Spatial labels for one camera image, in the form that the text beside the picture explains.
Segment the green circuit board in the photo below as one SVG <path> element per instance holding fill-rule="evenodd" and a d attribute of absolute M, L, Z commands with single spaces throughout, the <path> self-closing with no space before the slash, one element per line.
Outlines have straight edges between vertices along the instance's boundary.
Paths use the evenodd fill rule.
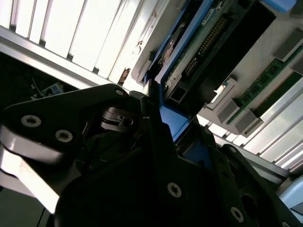
<path fill-rule="evenodd" d="M 222 1 L 221 8 L 215 6 L 209 9 L 206 17 L 197 28 L 186 48 L 182 51 L 165 80 L 165 89 L 170 87 L 175 79 L 182 75 L 183 79 L 190 79 L 193 69 L 200 64 L 201 56 L 211 48 L 214 40 L 227 24 L 227 12 L 235 0 Z"/>
<path fill-rule="evenodd" d="M 303 49 L 303 45 L 285 61 L 275 58 L 261 73 L 261 75 L 252 83 L 252 85 L 236 99 L 237 105 L 240 109 L 228 120 L 227 124 L 233 122 L 234 119 L 260 94 L 268 84 L 270 84 L 277 75 L 298 55 Z"/>
<path fill-rule="evenodd" d="M 281 98 L 303 76 L 292 72 L 264 101 L 253 110 L 256 117 L 261 117 L 279 98 Z"/>

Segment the blue plastic latch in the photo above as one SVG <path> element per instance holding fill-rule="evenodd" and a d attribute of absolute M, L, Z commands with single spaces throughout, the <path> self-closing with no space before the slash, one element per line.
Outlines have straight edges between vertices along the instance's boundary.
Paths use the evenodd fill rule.
<path fill-rule="evenodd" d="M 172 138 L 176 141 L 181 133 L 187 128 L 190 120 L 163 105 L 160 106 L 160 113 L 162 121 L 169 125 Z"/>
<path fill-rule="evenodd" d="M 200 140 L 196 140 L 193 146 L 185 153 L 183 158 L 190 161 L 201 163 L 203 161 L 204 167 L 208 170 L 213 168 L 209 157 L 209 151 L 207 146 L 201 144 Z"/>
<path fill-rule="evenodd" d="M 294 7 L 296 0 L 263 0 L 263 2 L 279 12 L 287 12 Z"/>

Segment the ram module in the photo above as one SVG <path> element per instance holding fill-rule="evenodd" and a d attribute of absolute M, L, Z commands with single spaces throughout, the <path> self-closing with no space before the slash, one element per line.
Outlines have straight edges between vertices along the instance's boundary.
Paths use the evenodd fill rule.
<path fill-rule="evenodd" d="M 261 117 L 279 98 L 281 98 L 293 85 L 295 85 L 302 75 L 292 72 L 264 101 L 256 107 L 253 112 L 257 117 Z"/>
<path fill-rule="evenodd" d="M 300 53 L 303 49 L 303 45 L 285 61 L 281 61 L 275 58 L 261 73 L 261 75 L 252 83 L 252 85 L 246 89 L 246 91 L 236 99 L 236 103 L 240 109 L 228 120 L 227 124 L 233 122 L 237 116 L 260 94 L 268 84 L 270 84 L 277 75 Z"/>

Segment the blue bracket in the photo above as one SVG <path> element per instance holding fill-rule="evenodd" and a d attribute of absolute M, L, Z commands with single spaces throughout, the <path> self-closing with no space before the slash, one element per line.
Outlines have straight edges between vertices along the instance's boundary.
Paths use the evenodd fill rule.
<path fill-rule="evenodd" d="M 181 11 L 179 17 L 177 18 L 176 22 L 175 22 L 174 25 L 172 26 L 172 28 L 171 28 L 171 30 L 170 30 L 170 32 L 169 32 L 169 35 L 166 37 L 166 39 L 164 40 L 164 42 L 161 44 L 160 48 L 157 50 L 156 55 L 155 55 L 155 57 L 154 57 L 154 59 L 153 59 L 151 65 L 150 65 L 150 67 L 149 67 L 149 70 L 151 69 L 151 67 L 153 66 L 153 64 L 158 60 L 159 56 L 160 56 L 160 55 L 162 54 L 162 52 L 164 51 L 164 48 L 165 48 L 166 44 L 168 43 L 168 41 L 169 41 L 169 39 L 170 39 L 172 33 L 173 33 L 174 30 L 176 29 L 176 27 L 177 27 L 179 21 L 182 19 L 183 14 L 185 13 L 185 11 L 186 11 L 186 9 L 187 9 L 187 7 L 188 7 L 189 2 L 190 2 L 190 1 L 187 1 L 187 2 L 186 2 L 186 5 L 183 7 L 183 9 L 182 9 L 182 11 Z"/>
<path fill-rule="evenodd" d="M 163 86 L 164 86 L 164 81 L 166 77 L 168 76 L 168 72 L 170 69 L 173 67 L 174 63 L 186 47 L 187 43 L 189 42 L 191 36 L 194 34 L 195 30 L 198 28 L 198 26 L 201 24 L 202 20 L 208 13 L 211 5 L 213 3 L 213 0 L 204 0 L 203 3 L 201 4 L 200 8 L 198 9 L 197 13 L 195 14 L 194 18 L 188 25 L 185 33 L 182 35 L 180 41 L 178 42 L 175 50 L 173 51 L 172 55 L 170 56 L 168 62 L 163 66 L 161 69 L 160 73 L 156 76 L 155 81 L 159 83 L 160 86 L 160 113 L 161 117 L 164 123 L 169 125 L 171 135 L 174 139 L 174 141 L 177 140 L 177 138 L 181 135 L 181 133 L 187 128 L 187 126 L 190 123 L 190 119 L 187 116 L 183 116 L 182 114 L 176 112 L 176 110 L 173 110 L 172 108 L 168 107 L 164 103 L 163 99 Z M 174 28 L 177 26 L 178 20 L 175 23 L 172 31 Z M 156 54 L 159 56 L 161 51 L 165 48 L 166 42 L 169 40 L 169 37 L 167 40 L 162 44 L 161 48 L 158 50 Z"/>
<path fill-rule="evenodd" d="M 193 146 L 184 154 L 183 158 L 200 163 L 203 161 L 204 167 L 208 170 L 212 170 L 213 165 L 209 157 L 209 150 L 207 146 L 201 144 L 200 140 L 195 141 Z"/>
<path fill-rule="evenodd" d="M 266 4 L 279 12 L 287 12 L 296 4 L 296 0 L 263 0 Z"/>

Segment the cable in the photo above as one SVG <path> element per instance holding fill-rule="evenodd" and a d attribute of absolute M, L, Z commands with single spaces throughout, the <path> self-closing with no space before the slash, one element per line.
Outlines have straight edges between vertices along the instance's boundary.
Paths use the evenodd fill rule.
<path fill-rule="evenodd" d="M 45 211 L 45 207 L 44 207 L 43 210 L 42 210 L 42 213 L 41 213 L 41 215 L 40 215 L 40 218 L 39 218 L 39 221 L 38 221 L 36 227 L 39 227 L 40 222 L 41 222 L 41 219 L 42 219 L 42 216 L 43 216 L 43 214 L 44 214 L 44 211 Z"/>
<path fill-rule="evenodd" d="M 93 146 L 92 146 L 92 149 L 90 150 L 90 154 L 88 157 L 86 157 L 86 160 L 85 161 L 81 161 L 81 160 L 77 160 L 79 162 L 82 162 L 84 165 L 83 165 L 83 168 L 82 168 L 82 171 L 83 173 L 87 173 L 89 168 L 93 169 L 90 164 L 91 162 L 94 160 L 95 158 L 95 155 L 98 153 L 98 152 L 105 152 L 107 151 L 108 149 L 112 148 L 113 145 L 115 145 L 118 141 L 120 141 L 120 137 L 118 137 L 118 139 L 114 139 L 113 141 L 111 141 L 110 143 L 108 143 L 104 148 L 102 148 L 101 150 L 98 150 L 98 145 L 100 143 L 100 138 L 96 138 L 93 142 Z M 85 153 L 89 153 L 88 150 L 87 150 L 87 147 L 86 146 L 83 146 L 83 149 L 84 149 L 84 152 Z M 103 159 L 100 159 L 98 158 L 98 160 L 102 161 L 102 162 L 110 162 L 111 160 L 103 160 Z"/>
<path fill-rule="evenodd" d="M 35 86 L 35 89 L 37 90 L 38 94 L 41 96 L 41 97 L 44 97 L 43 93 L 39 90 L 35 80 L 34 80 L 34 77 L 32 77 L 32 81 L 34 83 L 34 86 Z"/>
<path fill-rule="evenodd" d="M 21 64 L 14 64 L 13 62 L 8 61 L 6 58 L 1 59 L 1 67 L 9 75 L 9 79 L 10 79 L 12 85 L 21 91 L 31 90 L 32 84 L 35 84 L 35 87 L 37 87 L 37 84 L 36 84 L 36 81 L 34 80 L 34 78 L 41 82 L 47 83 L 47 85 L 48 85 L 47 87 L 49 87 L 53 83 L 56 83 L 56 81 L 57 81 L 55 78 L 52 78 L 50 80 L 42 79 L 36 73 L 36 71 L 34 71 L 34 69 L 30 68 L 29 66 L 21 65 Z"/>
<path fill-rule="evenodd" d="M 31 97 L 32 97 L 31 94 L 21 94 L 12 102 L 12 104 L 30 101 L 30 100 L 32 100 Z"/>

